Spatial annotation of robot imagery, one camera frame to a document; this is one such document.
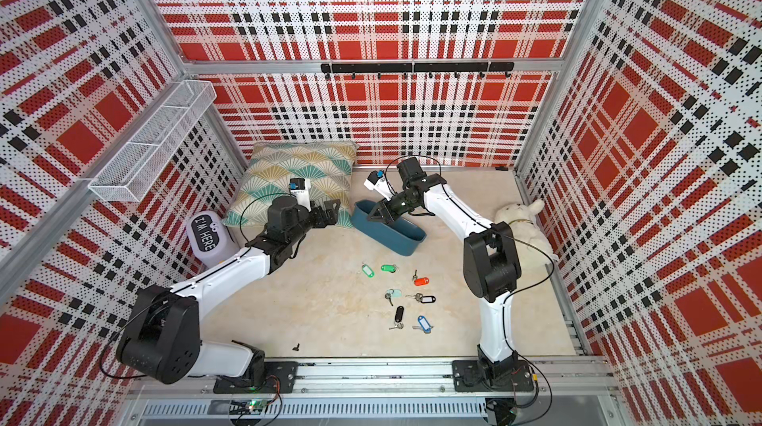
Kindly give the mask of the teal storage box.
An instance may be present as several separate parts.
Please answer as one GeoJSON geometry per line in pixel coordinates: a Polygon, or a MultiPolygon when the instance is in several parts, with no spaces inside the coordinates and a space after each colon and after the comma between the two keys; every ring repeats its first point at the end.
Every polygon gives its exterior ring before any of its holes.
{"type": "Polygon", "coordinates": [[[375,203],[370,200],[360,200],[354,204],[351,223],[360,233],[402,257],[410,257],[427,239],[423,229],[404,218],[392,225],[369,221],[368,216],[374,206],[375,203]]]}

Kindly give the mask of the red tag key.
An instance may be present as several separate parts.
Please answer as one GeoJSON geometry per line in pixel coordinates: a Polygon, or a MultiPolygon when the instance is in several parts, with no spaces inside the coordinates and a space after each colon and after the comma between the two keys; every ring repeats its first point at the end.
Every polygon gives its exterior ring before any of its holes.
{"type": "Polygon", "coordinates": [[[418,271],[414,271],[412,281],[415,286],[424,286],[430,283],[430,279],[426,276],[419,276],[418,271]]]}

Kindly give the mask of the pale teal tag key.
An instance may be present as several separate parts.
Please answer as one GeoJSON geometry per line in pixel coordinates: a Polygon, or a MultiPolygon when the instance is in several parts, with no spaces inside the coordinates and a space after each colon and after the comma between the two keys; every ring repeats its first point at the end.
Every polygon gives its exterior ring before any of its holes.
{"type": "Polygon", "coordinates": [[[402,296],[402,291],[400,289],[388,289],[384,294],[384,298],[388,300],[391,306],[394,305],[393,300],[396,298],[400,298],[401,296],[402,296]]]}

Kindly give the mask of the black tag key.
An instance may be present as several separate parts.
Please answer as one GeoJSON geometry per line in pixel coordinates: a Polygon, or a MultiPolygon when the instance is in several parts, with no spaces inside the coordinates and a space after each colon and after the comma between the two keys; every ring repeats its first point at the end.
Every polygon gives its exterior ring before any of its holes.
{"type": "Polygon", "coordinates": [[[412,295],[407,295],[407,298],[412,298],[416,302],[421,304],[433,304],[437,302],[437,297],[434,295],[424,295],[423,293],[416,293],[412,295]]]}
{"type": "Polygon", "coordinates": [[[402,330],[404,328],[404,312],[405,308],[403,306],[398,306],[396,308],[394,315],[394,326],[391,327],[391,330],[402,330]]]}

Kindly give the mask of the blue tag key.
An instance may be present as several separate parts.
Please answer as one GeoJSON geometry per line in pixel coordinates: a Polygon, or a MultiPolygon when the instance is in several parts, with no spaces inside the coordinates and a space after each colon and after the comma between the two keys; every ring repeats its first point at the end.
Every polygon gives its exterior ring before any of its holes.
{"type": "Polygon", "coordinates": [[[417,317],[416,324],[413,326],[414,330],[421,331],[426,335],[431,334],[433,328],[434,326],[424,315],[419,315],[417,317]]]}

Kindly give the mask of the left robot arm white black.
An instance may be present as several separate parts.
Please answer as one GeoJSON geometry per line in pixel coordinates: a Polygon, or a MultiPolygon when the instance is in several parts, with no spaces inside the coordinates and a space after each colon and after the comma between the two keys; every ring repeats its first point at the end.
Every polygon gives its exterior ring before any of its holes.
{"type": "Polygon", "coordinates": [[[171,287],[142,289],[119,334],[115,359],[134,378],[174,384],[187,376],[217,376],[238,388],[267,382],[265,354],[241,341],[202,338],[202,320],[243,287],[274,273],[293,259],[313,229],[339,221],[337,199],[304,206],[293,195],[276,198],[263,231],[217,267],[171,287]]]}

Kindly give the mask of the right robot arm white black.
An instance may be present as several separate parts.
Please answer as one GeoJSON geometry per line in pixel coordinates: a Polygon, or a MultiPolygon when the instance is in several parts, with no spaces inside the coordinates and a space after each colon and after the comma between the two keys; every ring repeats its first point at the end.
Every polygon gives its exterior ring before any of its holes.
{"type": "Polygon", "coordinates": [[[464,280],[479,299],[480,381],[489,388],[505,386],[510,374],[520,370],[510,326],[512,295],[522,275],[513,232],[506,223],[496,224],[466,206],[442,174],[428,174],[417,158],[403,158],[397,168],[402,180],[398,192],[391,188],[383,170],[367,176],[365,188],[382,196],[367,219],[391,226],[402,216],[423,208],[441,219],[462,241],[464,280]]]}

